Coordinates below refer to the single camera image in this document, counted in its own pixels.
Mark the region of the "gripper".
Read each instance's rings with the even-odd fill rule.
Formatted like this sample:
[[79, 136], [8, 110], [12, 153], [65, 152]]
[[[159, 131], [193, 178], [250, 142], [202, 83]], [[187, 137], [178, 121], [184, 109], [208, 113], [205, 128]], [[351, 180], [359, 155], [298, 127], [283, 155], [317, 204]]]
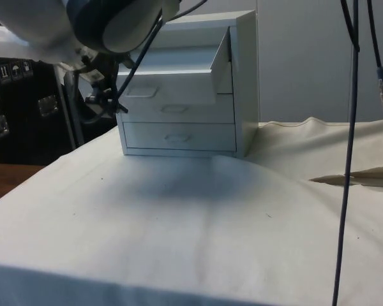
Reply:
[[119, 69], [116, 58], [107, 54], [98, 54], [94, 65], [103, 76], [94, 85], [95, 96], [113, 96], [116, 92], [116, 78]]

